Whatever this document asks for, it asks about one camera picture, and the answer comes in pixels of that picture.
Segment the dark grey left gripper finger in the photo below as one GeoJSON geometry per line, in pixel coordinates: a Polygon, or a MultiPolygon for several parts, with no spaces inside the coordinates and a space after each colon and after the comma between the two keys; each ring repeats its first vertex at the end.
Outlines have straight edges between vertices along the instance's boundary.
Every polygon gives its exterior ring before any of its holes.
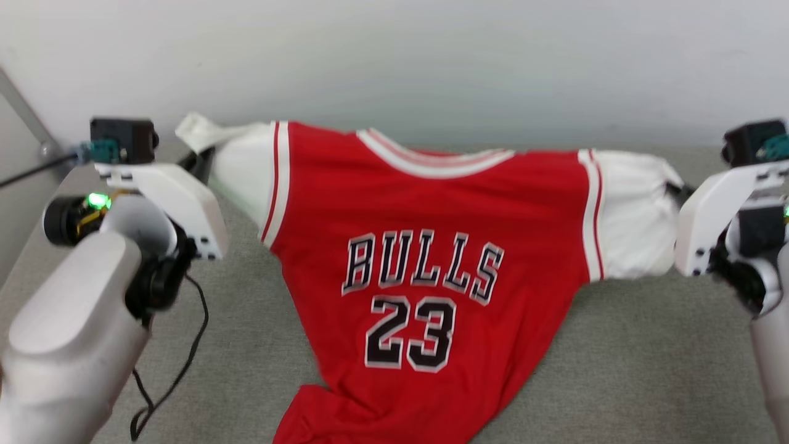
{"type": "Polygon", "coordinates": [[[208,149],[200,154],[191,152],[191,154],[181,157],[181,159],[178,160],[178,166],[204,185],[208,185],[214,157],[215,147],[208,147],[208,149]]]}

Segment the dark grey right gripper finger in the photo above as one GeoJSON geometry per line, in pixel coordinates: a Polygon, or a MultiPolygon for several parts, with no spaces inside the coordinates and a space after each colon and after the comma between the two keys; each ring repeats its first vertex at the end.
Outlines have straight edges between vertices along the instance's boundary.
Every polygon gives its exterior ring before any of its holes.
{"type": "Polygon", "coordinates": [[[687,184],[666,183],[666,199],[669,208],[681,208],[694,194],[694,188],[687,184]]]}

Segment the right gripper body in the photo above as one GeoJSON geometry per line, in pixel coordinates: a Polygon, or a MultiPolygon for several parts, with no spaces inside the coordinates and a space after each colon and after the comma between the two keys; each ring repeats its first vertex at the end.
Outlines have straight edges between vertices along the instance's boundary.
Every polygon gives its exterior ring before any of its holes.
{"type": "Polygon", "coordinates": [[[711,250],[708,272],[744,309],[764,316],[789,292],[789,217],[783,200],[748,200],[711,250]]]}

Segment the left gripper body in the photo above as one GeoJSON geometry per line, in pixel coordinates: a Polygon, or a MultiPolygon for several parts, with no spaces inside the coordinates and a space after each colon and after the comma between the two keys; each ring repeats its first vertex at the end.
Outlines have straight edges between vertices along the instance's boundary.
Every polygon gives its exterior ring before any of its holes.
{"type": "Polygon", "coordinates": [[[197,257],[194,239],[140,194],[59,195],[43,211],[43,233],[59,247],[75,247],[94,233],[115,232],[141,251],[139,269],[126,291],[131,314],[148,323],[170,309],[197,257]]]}

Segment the red Bulls basketball jersey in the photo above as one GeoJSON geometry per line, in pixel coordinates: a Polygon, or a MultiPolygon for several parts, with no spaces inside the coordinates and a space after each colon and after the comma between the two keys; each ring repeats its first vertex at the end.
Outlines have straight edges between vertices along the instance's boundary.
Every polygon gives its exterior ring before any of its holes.
{"type": "Polygon", "coordinates": [[[586,284],[673,266],[682,178],[620,150],[431,154],[295,121],[176,135],[259,228],[324,386],[273,444],[470,444],[586,284]]]}

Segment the grey metal pole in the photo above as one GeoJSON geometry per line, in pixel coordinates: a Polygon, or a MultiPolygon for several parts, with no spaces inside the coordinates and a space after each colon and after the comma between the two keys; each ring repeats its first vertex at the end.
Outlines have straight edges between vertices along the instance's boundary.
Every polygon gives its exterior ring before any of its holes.
{"type": "Polygon", "coordinates": [[[9,78],[2,65],[0,65],[0,95],[9,104],[9,107],[14,110],[20,121],[25,124],[28,131],[39,141],[39,151],[42,158],[54,159],[56,155],[63,154],[62,147],[48,132],[37,113],[28,104],[28,101],[23,98],[22,93],[9,78]]]}

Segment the grey fabric sofa cushion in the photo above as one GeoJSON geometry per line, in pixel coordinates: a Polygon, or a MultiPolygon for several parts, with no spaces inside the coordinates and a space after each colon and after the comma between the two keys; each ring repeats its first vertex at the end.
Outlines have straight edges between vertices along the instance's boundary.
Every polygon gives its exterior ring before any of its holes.
{"type": "MultiPolygon", "coordinates": [[[[191,368],[137,442],[129,423],[145,403],[130,381],[94,444],[271,444],[299,388],[323,382],[258,222],[219,201],[231,247],[191,269],[210,312],[191,368]]],[[[779,444],[749,323],[707,277],[586,287],[475,444],[779,444]]]]}

